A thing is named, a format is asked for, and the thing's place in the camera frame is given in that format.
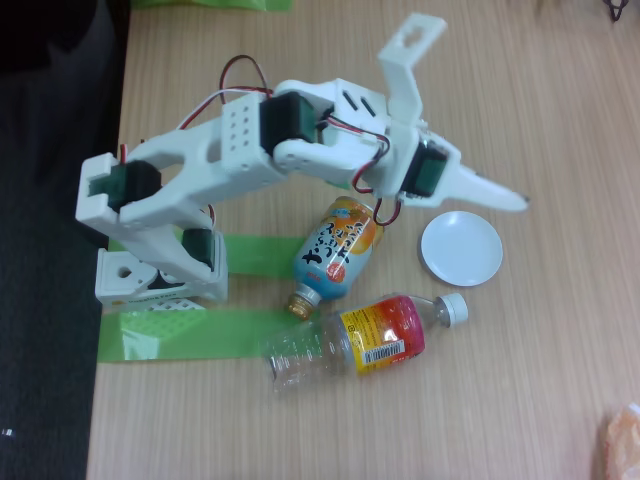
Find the dark floor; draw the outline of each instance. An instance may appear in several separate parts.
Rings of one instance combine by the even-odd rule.
[[[128,18],[117,4],[97,0],[84,29],[70,22],[77,41],[49,45],[46,65],[0,74],[2,480],[86,475],[105,239],[73,217],[82,160],[115,152]]]

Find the brown bottle cap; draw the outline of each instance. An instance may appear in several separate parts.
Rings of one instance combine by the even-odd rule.
[[[302,298],[297,293],[289,297],[289,306],[287,308],[300,320],[309,320],[309,317],[314,311],[314,306],[311,302]]]

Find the white plate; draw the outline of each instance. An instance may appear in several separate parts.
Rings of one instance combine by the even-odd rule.
[[[438,278],[472,287],[486,282],[502,263],[502,242],[484,218],[448,212],[434,218],[422,234],[422,257]]]

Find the beverage bottle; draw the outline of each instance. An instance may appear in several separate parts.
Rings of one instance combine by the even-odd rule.
[[[371,207],[338,197],[295,256],[296,290],[289,297],[289,311],[308,320],[320,301],[345,296],[383,233]]]
[[[262,352],[280,392],[415,357],[433,327],[449,328],[467,318],[458,293],[434,301],[392,294],[278,333],[263,342]]]

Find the barcode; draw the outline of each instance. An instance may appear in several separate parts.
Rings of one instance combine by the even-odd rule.
[[[369,365],[370,363],[399,353],[404,353],[404,340],[398,340],[397,342],[388,343],[373,350],[362,352],[362,364]]]

